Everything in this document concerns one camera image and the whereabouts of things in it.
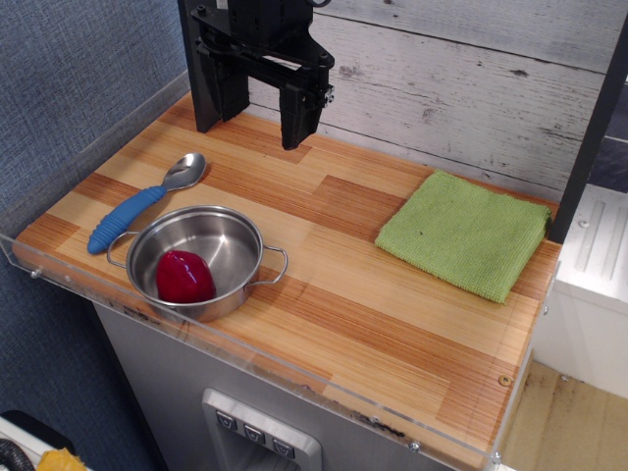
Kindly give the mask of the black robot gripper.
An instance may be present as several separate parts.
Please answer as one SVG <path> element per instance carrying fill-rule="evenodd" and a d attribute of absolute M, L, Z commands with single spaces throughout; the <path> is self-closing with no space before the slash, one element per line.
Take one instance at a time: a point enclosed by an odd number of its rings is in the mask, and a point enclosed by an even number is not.
<path fill-rule="evenodd" d="M 192 17 L 207 37 L 207 77 L 223 121 L 250 104 L 248 81 L 280 92 L 284 150 L 296 149 L 316 132 L 322 107 L 333 100 L 329 70 L 335 59 L 310 34 L 313 13 L 326 1 L 228 1 L 228 13 Z"/>

